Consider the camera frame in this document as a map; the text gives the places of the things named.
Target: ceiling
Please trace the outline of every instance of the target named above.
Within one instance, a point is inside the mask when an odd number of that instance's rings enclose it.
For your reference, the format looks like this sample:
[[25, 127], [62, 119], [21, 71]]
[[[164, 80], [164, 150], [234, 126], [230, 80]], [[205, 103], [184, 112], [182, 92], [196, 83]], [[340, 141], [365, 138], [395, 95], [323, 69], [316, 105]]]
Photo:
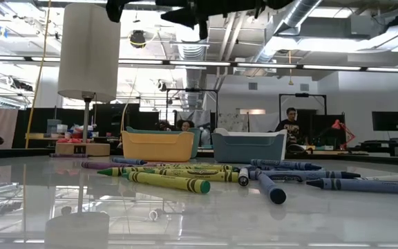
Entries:
[[[31, 56], [41, 57], [43, 52], [44, 36], [44, 16], [47, 10], [47, 1], [0, 1], [9, 9], [9, 15], [0, 13], [0, 36], [1, 28], [3, 28], [4, 37], [0, 41], [0, 55], [12, 56]], [[52, 8], [50, 9], [50, 25], [48, 30], [47, 57], [59, 57], [61, 50], [62, 27], [64, 20], [64, 7], [69, 4], [65, 1], [52, 0]], [[158, 58], [158, 59], [179, 59], [178, 46], [176, 45], [176, 29], [177, 27], [168, 21], [161, 20], [160, 14], [167, 8], [160, 8], [147, 1], [138, 4], [129, 4], [126, 7], [121, 18], [121, 43], [120, 58]], [[325, 0], [316, 8], [310, 17], [332, 18], [348, 18], [352, 12], [355, 15], [371, 15], [371, 13], [385, 13], [398, 10], [398, 1], [350, 1]], [[240, 32], [236, 32], [233, 27], [231, 35], [237, 35], [234, 49], [224, 52], [224, 57], [229, 60], [236, 58], [252, 57], [263, 47], [265, 42], [265, 28], [271, 16], [277, 14], [278, 11], [266, 9], [258, 19], [254, 19], [253, 11], [249, 11], [243, 17]], [[206, 60], [217, 60], [219, 57], [222, 41], [225, 38], [225, 31], [228, 19], [222, 16], [213, 16], [209, 20], [209, 38], [207, 40]], [[133, 30], [143, 30], [147, 45], [145, 48], [137, 49], [129, 43], [130, 34]], [[373, 57], [375, 55], [356, 55], [356, 57]], [[392, 56], [394, 62], [398, 62], [398, 53], [386, 53], [384, 56]], [[305, 64], [357, 64], [360, 59], [351, 59], [347, 53], [327, 53], [307, 50], [291, 50], [281, 53], [277, 52], [274, 58], [280, 63], [305, 63]], [[33, 65], [25, 64], [0, 64], [0, 93], [24, 93], [20, 89], [11, 89], [12, 83], [8, 77], [15, 78], [26, 84], [35, 87], [37, 74], [39, 71], [39, 61]], [[214, 70], [207, 70], [208, 74], [216, 73]], [[281, 77], [289, 75], [289, 70], [277, 70], [276, 75]], [[314, 76], [314, 71], [295, 71], [295, 76]], [[121, 95], [119, 101], [126, 99], [125, 95], [130, 94], [131, 87], [135, 83], [133, 96], [147, 96], [146, 101], [148, 107], [156, 105], [164, 105], [165, 93], [161, 93], [156, 87], [155, 82], [164, 80], [172, 87], [183, 87], [185, 69], [149, 69], [141, 68], [120, 68], [118, 73], [117, 93]], [[174, 106], [182, 107], [185, 105], [186, 96], [180, 95], [181, 100], [174, 103]], [[32, 97], [0, 97], [0, 102], [12, 104], [15, 107], [24, 107], [30, 105]], [[82, 107], [81, 102], [65, 100], [64, 104], [69, 106]]]

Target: man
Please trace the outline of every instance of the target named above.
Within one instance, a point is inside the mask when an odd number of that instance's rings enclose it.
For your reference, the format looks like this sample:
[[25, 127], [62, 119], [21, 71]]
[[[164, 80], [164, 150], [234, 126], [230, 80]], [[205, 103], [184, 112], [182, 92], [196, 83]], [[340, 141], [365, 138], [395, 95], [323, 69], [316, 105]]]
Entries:
[[287, 119], [282, 120], [276, 128], [277, 131], [286, 129], [288, 132], [287, 144], [295, 144], [301, 139], [299, 124], [296, 121], [296, 109], [290, 107], [287, 109]]

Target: white wall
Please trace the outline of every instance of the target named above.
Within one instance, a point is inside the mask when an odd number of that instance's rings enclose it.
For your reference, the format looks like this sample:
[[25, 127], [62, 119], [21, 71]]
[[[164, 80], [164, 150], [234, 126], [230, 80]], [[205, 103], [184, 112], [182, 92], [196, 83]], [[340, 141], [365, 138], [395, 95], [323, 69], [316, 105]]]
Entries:
[[398, 73], [333, 73], [318, 82], [319, 93], [328, 96], [328, 114], [345, 112], [345, 123], [356, 138], [398, 138], [398, 131], [373, 131], [372, 111], [398, 111]]
[[[212, 89], [216, 78], [208, 75], [207, 88]], [[236, 109], [264, 109], [266, 113], [277, 113], [279, 110], [279, 93], [302, 93], [301, 84], [309, 84], [308, 93], [316, 94], [317, 82], [313, 82], [311, 77], [293, 77], [294, 85], [289, 85], [290, 77], [255, 77], [228, 75], [219, 91], [219, 112], [235, 113]], [[257, 82], [258, 90], [248, 90], [249, 82]], [[206, 108], [211, 111], [216, 110], [216, 104], [209, 98], [206, 100]], [[297, 109], [317, 109], [323, 113], [323, 106], [314, 98], [295, 98], [292, 96], [282, 97], [283, 117], [288, 107]]]

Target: plastic bin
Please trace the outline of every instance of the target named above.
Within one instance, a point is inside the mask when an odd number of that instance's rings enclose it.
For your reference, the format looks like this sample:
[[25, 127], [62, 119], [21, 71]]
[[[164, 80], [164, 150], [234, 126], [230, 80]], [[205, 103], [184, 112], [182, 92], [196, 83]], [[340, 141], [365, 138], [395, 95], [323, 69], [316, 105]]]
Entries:
[[125, 158], [148, 161], [186, 162], [190, 159], [194, 135], [129, 133], [123, 131], [122, 147]]
[[282, 160], [285, 154], [284, 140], [276, 136], [222, 136], [213, 133], [214, 160], [219, 163], [250, 163], [251, 159]]
[[[130, 133], [147, 133], [147, 134], [180, 134], [183, 131], [150, 131], [150, 130], [139, 130], [133, 129], [131, 127], [126, 127], [126, 130]], [[198, 147], [200, 142], [200, 129], [199, 128], [190, 128], [188, 132], [192, 132], [194, 134], [193, 139], [193, 149], [191, 150], [191, 157], [195, 158], [198, 155]]]

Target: gray bin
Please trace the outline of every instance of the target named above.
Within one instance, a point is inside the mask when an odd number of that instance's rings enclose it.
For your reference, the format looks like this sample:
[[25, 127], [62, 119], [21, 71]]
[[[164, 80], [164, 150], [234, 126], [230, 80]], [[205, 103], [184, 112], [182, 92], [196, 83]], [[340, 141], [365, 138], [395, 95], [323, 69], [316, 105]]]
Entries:
[[282, 160], [285, 135], [222, 136], [213, 133], [214, 160], [219, 163], [250, 163], [251, 159]]

